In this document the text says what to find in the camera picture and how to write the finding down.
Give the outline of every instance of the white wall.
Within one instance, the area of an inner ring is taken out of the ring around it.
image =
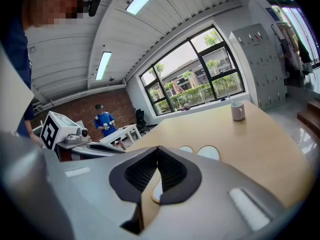
[[[243,78],[243,83],[244,87],[246,90],[248,90],[247,86],[247,81],[245,79],[245,75],[243,73],[241,61],[239,61],[237,55],[235,54],[235,51],[233,47],[231,46],[229,42],[229,36],[231,31],[237,30],[240,28],[243,28],[245,26],[261,23],[263,27],[265,28],[266,32],[270,36],[270,40],[273,43],[274,47],[278,51],[278,55],[280,56],[279,52],[281,52],[281,47],[280,43],[275,36],[273,30],[271,29],[271,24],[275,24],[274,20],[272,17],[269,15],[269,13],[266,11],[265,7],[268,7],[268,4],[265,4],[265,0],[250,0],[248,6],[242,6],[239,8],[231,9],[226,12],[222,12],[220,14],[217,14],[213,16],[212,18],[206,20],[202,26],[197,26],[197,27],[192,27],[192,34],[195,34],[194,31],[201,31],[201,29],[205,29],[207,26],[210,26],[211,24],[214,24],[214,26],[220,31],[222,34],[223,38],[229,45],[231,52],[233,53],[235,60],[239,66],[239,70],[241,72],[242,78]],[[158,54],[152,58],[152,63],[155,63],[157,60],[157,57],[159,58],[162,56],[162,54],[165,54],[165,52],[171,50],[174,48],[177,44],[183,42],[188,36],[186,33],[184,36],[178,36],[176,40],[173,42],[170,42],[170,45],[165,46],[162,51],[160,51]],[[211,102],[209,104],[203,105],[203,106],[198,106],[194,107],[189,111],[184,111],[184,112],[179,112],[179,113],[170,113],[162,116],[156,116],[150,102],[148,99],[148,96],[144,90],[144,87],[141,83],[139,75],[146,70],[146,68],[141,68],[134,77],[132,77],[128,83],[127,83],[127,92],[130,96],[130,99],[132,101],[133,107],[136,109],[141,109],[144,110],[144,119],[147,123],[147,125],[155,125],[159,124],[162,120],[170,117],[176,117],[179,115],[182,115],[182,113],[185,114],[190,114],[190,113],[195,113],[198,111],[206,110],[206,109],[211,109],[214,107],[219,107],[224,104],[223,102],[216,101],[216,102]],[[237,100],[249,100],[250,97],[248,93],[245,94],[239,94],[239,96],[236,98]]]
[[[156,114],[151,106],[146,91],[143,88],[141,80],[138,78],[139,76],[137,74],[130,79],[126,85],[126,91],[129,94],[133,107],[136,110],[141,109],[144,111],[144,120],[146,121],[146,124],[148,126],[153,125],[153,117],[155,117]]]
[[[273,28],[281,39],[284,37],[278,29],[276,22],[266,10],[266,8],[270,7],[271,5],[266,0],[250,0],[248,7],[242,6],[240,8],[232,9],[224,13],[220,13],[213,18],[218,30],[223,32],[227,37],[230,36],[231,31],[261,23],[269,35],[270,41],[272,42],[278,57],[281,58],[283,57],[283,50],[277,36],[271,28],[271,25],[274,24]],[[280,64],[282,67],[283,77],[285,78],[286,73],[283,59],[280,59]]]

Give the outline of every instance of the red brick wall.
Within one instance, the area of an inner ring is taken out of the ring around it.
[[[100,92],[52,107],[37,114],[31,121],[31,126],[32,128],[39,126],[40,120],[44,123],[48,111],[53,111],[67,116],[74,122],[82,120],[84,127],[88,129],[89,136],[96,142],[102,138],[101,131],[97,130],[94,124],[94,118],[97,115],[96,104],[103,105],[103,110],[114,117],[116,128],[136,123],[135,110],[126,89],[118,89]]]

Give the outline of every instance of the black chair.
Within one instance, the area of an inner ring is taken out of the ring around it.
[[[136,117],[136,127],[140,134],[146,134],[145,131],[150,132],[148,128],[146,128],[146,121],[144,120],[145,112],[141,109],[137,109],[135,111],[135,117]]]

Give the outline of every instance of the ceiling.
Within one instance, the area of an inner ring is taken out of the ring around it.
[[[44,105],[89,89],[122,84],[138,61],[168,33],[201,12],[232,0],[150,0],[137,15],[126,12],[130,1],[102,0],[94,17],[84,14],[71,22],[26,31],[34,102]],[[103,51],[112,56],[103,79],[96,81]]]

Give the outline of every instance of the white mug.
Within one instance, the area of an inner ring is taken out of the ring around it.
[[[245,106],[241,101],[237,101],[231,104],[232,119],[235,121],[241,121],[246,118]]]

